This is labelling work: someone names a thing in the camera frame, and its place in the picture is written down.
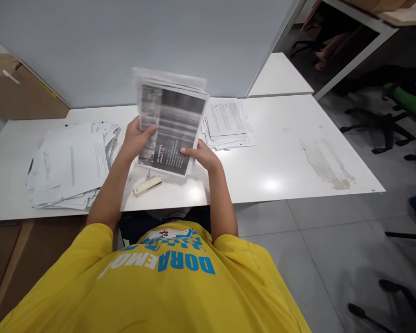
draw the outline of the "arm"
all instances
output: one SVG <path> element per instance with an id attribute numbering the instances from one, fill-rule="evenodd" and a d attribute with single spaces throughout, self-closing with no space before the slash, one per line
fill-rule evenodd
<path id="1" fill-rule="evenodd" d="M 223 234 L 238 237 L 236 214 L 219 158 L 200 139 L 197 149 L 182 148 L 181 153 L 194 157 L 208 171 L 212 242 Z"/>
<path id="2" fill-rule="evenodd" d="M 141 133 L 139 129 L 139 117 L 136 117 L 128 124 L 122 148 L 89 211 L 86 225 L 102 223 L 114 231 L 120 217 L 123 190 L 131 163 L 146 146 L 148 140 L 155 133 L 156 128 L 153 125 L 144 133 Z"/>

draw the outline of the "hand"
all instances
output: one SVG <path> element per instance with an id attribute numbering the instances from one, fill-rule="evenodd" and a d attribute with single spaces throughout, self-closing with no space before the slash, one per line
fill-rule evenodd
<path id="1" fill-rule="evenodd" d="M 148 140 L 154 135 L 157 130 L 156 125 L 151 125 L 143 133 L 140 132 L 140 120 L 139 116 L 134 118 L 126 128 L 125 140 L 123 141 L 122 148 L 117 155 L 123 158 L 129 163 L 135 159 L 135 157 L 142 152 L 148 143 Z"/>
<path id="2" fill-rule="evenodd" d="M 217 155 L 201 139 L 199 139 L 197 149 L 180 148 L 180 152 L 184 155 L 194 157 L 208 172 L 222 168 L 222 163 Z"/>

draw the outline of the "desk leg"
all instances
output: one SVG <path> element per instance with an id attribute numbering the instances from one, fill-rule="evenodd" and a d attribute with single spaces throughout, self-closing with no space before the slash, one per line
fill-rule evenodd
<path id="1" fill-rule="evenodd" d="M 314 94 L 314 98 L 319 100 L 322 98 L 328 91 L 330 91 L 336 84 L 339 83 L 345 76 L 347 76 L 353 69 L 355 69 L 359 64 L 361 64 L 365 59 L 368 58 L 379 46 L 381 46 L 387 39 L 394 35 L 399 29 L 388 29 L 379 34 L 370 44 L 367 45 L 352 61 L 348 63 L 347 66 L 342 68 L 342 70 L 336 74 L 321 90 Z"/>

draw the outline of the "green chair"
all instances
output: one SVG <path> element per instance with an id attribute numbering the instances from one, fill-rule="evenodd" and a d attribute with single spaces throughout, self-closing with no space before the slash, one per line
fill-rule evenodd
<path id="1" fill-rule="evenodd" d="M 391 99 L 397 104 L 393 107 L 393 110 L 404 110 L 405 112 L 400 113 L 396 116 L 393 116 L 391 113 L 381 116 L 371 111 L 355 107 L 346 110 L 345 114 L 351 114 L 353 112 L 356 112 L 369 118 L 370 122 L 340 128 L 340 131 L 342 133 L 348 132 L 349 130 L 360 128 L 375 128 L 382 130 L 384 132 L 385 137 L 385 148 L 375 148 L 372 150 L 373 154 L 380 154 L 393 148 L 394 132 L 399 133 L 400 135 L 405 137 L 404 140 L 396 142 L 398 146 L 404 146 L 410 143 L 411 141 L 416 140 L 416 138 L 411 133 L 409 133 L 408 131 L 404 130 L 401 126 L 396 124 L 397 121 L 404 119 L 408 116 L 412 116 L 416 119 L 416 96 L 403 90 L 398 83 L 387 83 L 386 85 L 384 85 L 383 89 L 383 99 Z"/>

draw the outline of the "cardboard box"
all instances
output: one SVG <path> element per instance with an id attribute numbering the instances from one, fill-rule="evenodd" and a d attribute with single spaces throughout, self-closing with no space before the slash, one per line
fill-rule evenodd
<path id="1" fill-rule="evenodd" d="M 367 12 L 392 12 L 407 2 L 407 0 L 344 0 Z"/>
<path id="2" fill-rule="evenodd" d="M 68 106 L 18 60 L 9 54 L 0 54 L 0 117 L 64 118 L 68 111 Z"/>

